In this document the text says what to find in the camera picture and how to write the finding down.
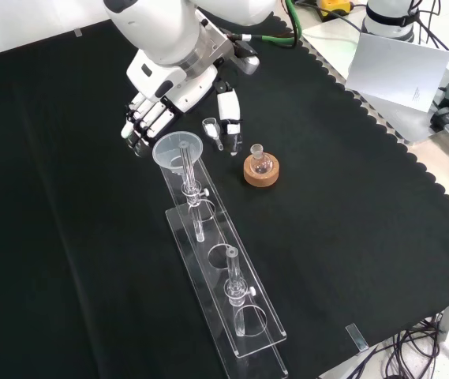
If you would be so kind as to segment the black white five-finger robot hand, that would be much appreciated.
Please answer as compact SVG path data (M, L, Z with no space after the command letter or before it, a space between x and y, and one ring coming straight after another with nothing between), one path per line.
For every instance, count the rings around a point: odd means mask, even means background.
M241 151L241 109L235 89L219 77L212 64L197 77L189 78L178 66L162 67L138 51L126 71L137 94L125 105L125 126L121 136L134 153L145 156L157 140L183 114L191 111L207 94L215 91L219 120L204 127L217 141L218 149L232 156Z

